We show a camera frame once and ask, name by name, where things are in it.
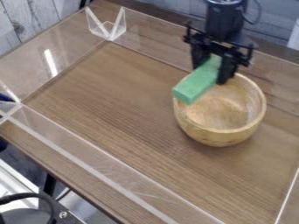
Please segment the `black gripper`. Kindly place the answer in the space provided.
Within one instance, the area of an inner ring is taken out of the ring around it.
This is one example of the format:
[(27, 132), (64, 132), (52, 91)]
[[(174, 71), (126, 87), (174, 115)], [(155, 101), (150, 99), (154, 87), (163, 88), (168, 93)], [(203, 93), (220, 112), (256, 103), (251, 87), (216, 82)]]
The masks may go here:
[(248, 67), (258, 43), (239, 31), (224, 41), (210, 36), (192, 25), (186, 24), (183, 41), (191, 46), (192, 69), (196, 69), (210, 59), (211, 55), (222, 57), (216, 83), (224, 85), (234, 77), (238, 66)]

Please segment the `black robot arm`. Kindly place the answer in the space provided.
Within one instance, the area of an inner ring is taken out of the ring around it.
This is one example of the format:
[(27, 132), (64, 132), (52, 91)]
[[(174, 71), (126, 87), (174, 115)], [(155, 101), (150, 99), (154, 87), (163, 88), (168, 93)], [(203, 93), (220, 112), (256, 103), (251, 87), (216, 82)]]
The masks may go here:
[(256, 42), (243, 34), (248, 0), (206, 0), (204, 29), (186, 24), (183, 41), (191, 46), (191, 63), (196, 69), (212, 55), (219, 56), (216, 83), (223, 85), (235, 76), (239, 67), (248, 67)]

